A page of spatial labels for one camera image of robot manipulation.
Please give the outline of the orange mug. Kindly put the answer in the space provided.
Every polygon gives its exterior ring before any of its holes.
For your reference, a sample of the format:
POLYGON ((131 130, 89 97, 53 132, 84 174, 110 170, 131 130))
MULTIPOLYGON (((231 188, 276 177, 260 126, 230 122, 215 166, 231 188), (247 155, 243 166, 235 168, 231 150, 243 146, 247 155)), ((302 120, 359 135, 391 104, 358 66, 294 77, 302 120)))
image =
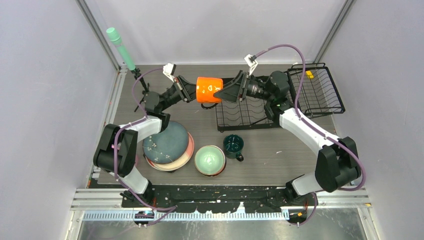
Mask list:
POLYGON ((223 89, 222 78, 199 76, 196 81, 196 100, 205 110, 212 109, 222 102, 214 94, 223 89))

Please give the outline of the black wire dish rack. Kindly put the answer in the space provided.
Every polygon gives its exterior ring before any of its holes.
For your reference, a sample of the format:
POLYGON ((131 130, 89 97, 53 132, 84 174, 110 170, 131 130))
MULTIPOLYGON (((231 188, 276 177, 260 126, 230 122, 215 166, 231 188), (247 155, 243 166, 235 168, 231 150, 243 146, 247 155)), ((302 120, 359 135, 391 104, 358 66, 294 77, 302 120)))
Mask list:
POLYGON ((293 107, 286 73, 275 71, 255 77, 264 82, 264 98, 247 97, 237 102, 222 100, 215 111, 217 130, 221 133, 278 128, 280 115, 293 107))

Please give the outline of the dark green mug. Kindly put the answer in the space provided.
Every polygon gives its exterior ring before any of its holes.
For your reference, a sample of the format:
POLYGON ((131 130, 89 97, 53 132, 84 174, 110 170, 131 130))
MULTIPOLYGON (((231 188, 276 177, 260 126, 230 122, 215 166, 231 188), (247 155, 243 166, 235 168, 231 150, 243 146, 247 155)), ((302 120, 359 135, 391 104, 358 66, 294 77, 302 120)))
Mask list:
POLYGON ((244 140, 237 134, 227 135, 223 140, 223 152, 229 159, 236 159, 239 162, 244 161, 242 150, 244 148, 244 140))

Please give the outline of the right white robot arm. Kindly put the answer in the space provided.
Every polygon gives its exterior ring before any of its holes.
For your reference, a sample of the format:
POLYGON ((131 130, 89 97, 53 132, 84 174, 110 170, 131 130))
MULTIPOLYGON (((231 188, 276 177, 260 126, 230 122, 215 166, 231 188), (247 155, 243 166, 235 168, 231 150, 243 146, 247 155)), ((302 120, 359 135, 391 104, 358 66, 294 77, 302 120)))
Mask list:
POLYGON ((307 194, 345 190, 345 185, 358 178, 365 179, 355 141, 339 138, 307 118, 287 95, 291 86, 286 73, 274 71, 266 79, 240 71, 228 83, 223 79, 208 81, 204 93, 212 102, 236 102, 244 97, 265 101, 267 118, 300 139, 316 155, 312 173, 301 175, 285 184, 288 203, 299 205, 307 194))

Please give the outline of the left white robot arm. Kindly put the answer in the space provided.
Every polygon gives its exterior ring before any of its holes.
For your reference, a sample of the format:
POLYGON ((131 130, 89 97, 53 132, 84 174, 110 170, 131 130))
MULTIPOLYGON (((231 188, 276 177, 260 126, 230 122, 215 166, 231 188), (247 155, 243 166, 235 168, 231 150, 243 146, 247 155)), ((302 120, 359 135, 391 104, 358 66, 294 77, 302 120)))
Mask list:
POLYGON ((164 111, 180 101, 196 99, 196 86, 184 77, 173 78, 173 83, 163 93, 144 92, 144 116, 124 125, 107 124, 93 156, 93 164, 113 175, 117 181, 134 193, 141 207, 153 202, 152 183, 136 167, 139 142, 146 142, 145 153, 150 160, 165 159, 167 163, 187 159, 193 152, 193 138, 179 123, 170 120, 164 111))

